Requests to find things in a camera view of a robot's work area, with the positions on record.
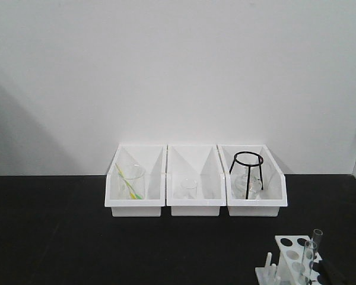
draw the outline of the white wall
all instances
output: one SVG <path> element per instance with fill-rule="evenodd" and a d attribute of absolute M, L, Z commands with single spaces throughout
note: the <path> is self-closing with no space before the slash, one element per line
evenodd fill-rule
<path fill-rule="evenodd" d="M 119 142 L 351 173 L 356 1 L 0 1 L 0 175 L 104 174 Z"/>

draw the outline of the storage bin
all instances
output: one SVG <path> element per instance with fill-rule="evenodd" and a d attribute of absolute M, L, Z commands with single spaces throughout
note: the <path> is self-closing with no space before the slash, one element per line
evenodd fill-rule
<path fill-rule="evenodd" d="M 166 189 L 173 216 L 218 216 L 226 201 L 216 145 L 168 145 Z"/>
<path fill-rule="evenodd" d="M 225 173 L 227 207 L 230 216 L 275 217 L 278 215 L 280 207 L 287 206 L 285 176 L 265 145 L 218 145 L 218 150 Z M 232 174 L 229 171 L 234 155 L 241 151 L 251 151 L 263 157 L 261 165 L 263 190 L 260 192 L 260 199 L 240 199 L 234 195 L 235 177 L 238 173 L 243 173 L 246 167 L 243 169 L 244 166 L 235 163 Z M 247 161 L 247 163 L 258 162 L 257 157 L 250 156 L 249 159 L 251 161 Z M 252 167 L 251 174 L 259 177 L 259 168 Z"/>
<path fill-rule="evenodd" d="M 120 145 L 106 177 L 105 207 L 114 217 L 157 217 L 165 206 L 166 145 Z M 145 172 L 145 196 L 131 191 L 132 181 L 122 179 L 128 166 L 141 166 Z"/>

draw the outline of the test tube rack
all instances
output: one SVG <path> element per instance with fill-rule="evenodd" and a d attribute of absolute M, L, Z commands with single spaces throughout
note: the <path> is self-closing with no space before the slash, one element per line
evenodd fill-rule
<path fill-rule="evenodd" d="M 265 266 L 256 267 L 256 276 L 260 285 L 303 285 L 298 281 L 300 273 L 296 266 L 302 262 L 302 254 L 305 241 L 310 240 L 308 236 L 275 236 L 280 255 L 278 265 L 271 264 L 272 253 L 268 252 Z M 320 274 L 317 272 L 319 261 L 322 258 L 316 254 L 312 264 L 310 279 L 314 284 L 321 284 Z"/>

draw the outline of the small glass beaker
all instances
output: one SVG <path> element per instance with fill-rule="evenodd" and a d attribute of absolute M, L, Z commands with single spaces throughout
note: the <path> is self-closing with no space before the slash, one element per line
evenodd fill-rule
<path fill-rule="evenodd" d="M 198 196 L 198 183 L 194 179 L 186 178 L 180 183 L 183 199 L 196 199 Z"/>
<path fill-rule="evenodd" d="M 125 199 L 145 199 L 145 169 L 138 164 L 116 164 L 119 190 Z"/>

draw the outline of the metal ring stand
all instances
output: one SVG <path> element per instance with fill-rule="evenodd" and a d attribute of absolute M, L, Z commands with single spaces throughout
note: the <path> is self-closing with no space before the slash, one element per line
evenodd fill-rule
<path fill-rule="evenodd" d="M 258 159 L 259 159 L 259 162 L 256 163 L 256 164 L 248 164 L 248 163 L 243 163 L 239 160 L 237 160 L 237 156 L 239 154 L 243 154 L 243 153 L 247 153 L 247 154 L 252 154 L 254 156 L 257 156 Z M 239 153 L 236 153 L 234 156 L 233 156 L 233 161 L 232 161 L 232 165 L 231 165 L 231 168 L 230 168 L 230 174 L 231 174 L 231 171 L 233 169 L 233 166 L 235 164 L 235 162 L 237 162 L 238 164 L 240 165 L 243 165 L 243 166 L 247 166 L 248 167 L 248 180 L 247 180 L 247 192 L 246 192 L 246 195 L 245 195 L 245 199 L 248 199 L 248 194 L 249 194 L 249 180 L 250 180 L 250 168 L 251 167 L 255 167 L 255 166 L 258 166 L 260 168 L 260 180 L 261 180 L 261 190 L 263 190 L 263 182 L 262 182 L 262 171 L 261 171 L 261 165 L 263 163 L 263 158 L 261 155 L 257 154 L 257 153 L 253 153 L 251 151 L 241 151 Z"/>

